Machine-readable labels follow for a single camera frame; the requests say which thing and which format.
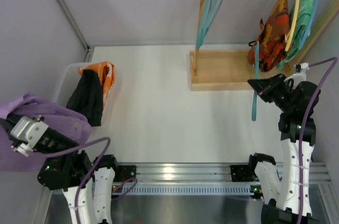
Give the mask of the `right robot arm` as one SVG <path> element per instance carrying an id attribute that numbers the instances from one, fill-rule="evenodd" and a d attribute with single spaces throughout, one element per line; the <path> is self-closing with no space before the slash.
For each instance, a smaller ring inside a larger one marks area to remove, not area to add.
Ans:
<path id="1" fill-rule="evenodd" d="M 294 86 L 293 79 L 283 74 L 247 82 L 258 97 L 274 103 L 282 112 L 278 129 L 283 174 L 278 174 L 273 156 L 255 153 L 249 157 L 248 164 L 263 193 L 261 223 L 319 223 L 309 202 L 310 162 L 316 143 L 311 115 L 319 101 L 319 86 L 309 81 Z"/>

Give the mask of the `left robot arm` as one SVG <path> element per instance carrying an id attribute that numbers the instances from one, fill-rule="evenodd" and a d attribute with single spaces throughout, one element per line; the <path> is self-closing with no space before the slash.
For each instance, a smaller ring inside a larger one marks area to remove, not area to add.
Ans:
<path id="1" fill-rule="evenodd" d="M 72 223 L 112 223 L 112 183 L 119 168 L 114 155 L 102 152 L 91 162 L 84 146 L 50 128 L 42 116 L 9 115 L 1 126 L 14 151 L 46 158 L 38 182 L 62 191 Z"/>

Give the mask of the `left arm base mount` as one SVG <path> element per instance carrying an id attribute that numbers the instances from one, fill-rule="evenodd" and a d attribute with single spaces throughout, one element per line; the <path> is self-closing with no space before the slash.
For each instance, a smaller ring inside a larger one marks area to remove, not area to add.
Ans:
<path id="1" fill-rule="evenodd" d="M 115 177 L 114 182 L 122 183 L 130 178 L 136 177 L 137 166 L 136 165 L 119 165 L 114 169 Z"/>

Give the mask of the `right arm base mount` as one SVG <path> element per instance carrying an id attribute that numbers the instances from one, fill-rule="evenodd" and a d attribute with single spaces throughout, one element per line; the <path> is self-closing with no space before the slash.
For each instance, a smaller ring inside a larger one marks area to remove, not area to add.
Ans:
<path id="1" fill-rule="evenodd" d="M 258 178 L 249 165 L 230 165 L 233 182 L 257 182 Z"/>

